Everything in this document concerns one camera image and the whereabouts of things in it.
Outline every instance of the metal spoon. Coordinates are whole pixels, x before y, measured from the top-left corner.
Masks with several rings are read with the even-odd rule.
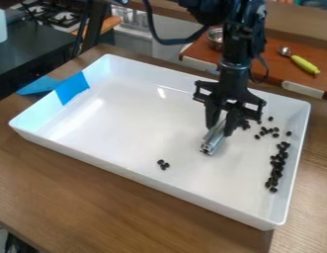
[[[320,73],[318,67],[314,66],[312,63],[308,62],[307,60],[297,56],[292,55],[289,47],[281,46],[279,49],[281,55],[291,58],[299,67],[305,70],[309,74],[317,75]]]

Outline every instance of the stainless steel bowl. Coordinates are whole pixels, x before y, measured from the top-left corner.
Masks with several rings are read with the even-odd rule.
[[[207,32],[208,45],[216,51],[220,51],[223,44],[223,28],[212,29]]]

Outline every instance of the white tray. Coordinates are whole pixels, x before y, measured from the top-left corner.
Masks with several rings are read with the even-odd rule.
[[[53,91],[9,125],[27,140],[261,230],[285,223],[308,103],[251,90],[268,102],[262,126],[279,127],[281,137],[256,140],[261,126],[252,122],[208,157],[199,153],[204,105],[192,99],[194,82],[206,79],[109,54],[83,74],[90,89],[65,106]],[[291,144],[289,158],[271,194],[270,156],[282,140]],[[162,171],[159,159],[171,167]]]

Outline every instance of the blue object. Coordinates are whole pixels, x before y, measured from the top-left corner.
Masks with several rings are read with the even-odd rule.
[[[68,79],[62,81],[60,85],[55,89],[59,100],[64,106],[77,94],[89,89],[89,85],[84,78],[82,72],[69,77]]]
[[[18,95],[31,95],[45,91],[52,91],[54,90],[61,82],[56,79],[52,79],[47,76],[43,76],[39,78],[37,81],[27,85],[26,87],[20,89],[16,93]]]

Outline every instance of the black stove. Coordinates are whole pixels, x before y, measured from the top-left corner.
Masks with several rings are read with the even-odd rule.
[[[28,20],[35,18],[41,25],[54,27],[67,33],[78,30],[80,26],[80,10],[59,3],[37,0],[24,4],[19,10],[29,14]]]

